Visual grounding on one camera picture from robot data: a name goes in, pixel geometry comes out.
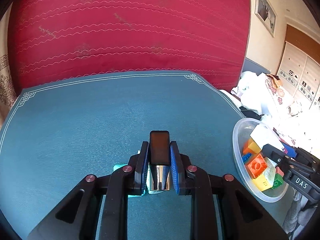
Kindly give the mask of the gloved right hand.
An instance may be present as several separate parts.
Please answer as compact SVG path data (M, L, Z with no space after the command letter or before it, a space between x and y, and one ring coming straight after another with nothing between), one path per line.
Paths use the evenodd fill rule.
M289 239L295 239L315 213L318 204L311 203L300 192L294 190L293 201L285 216L282 228Z

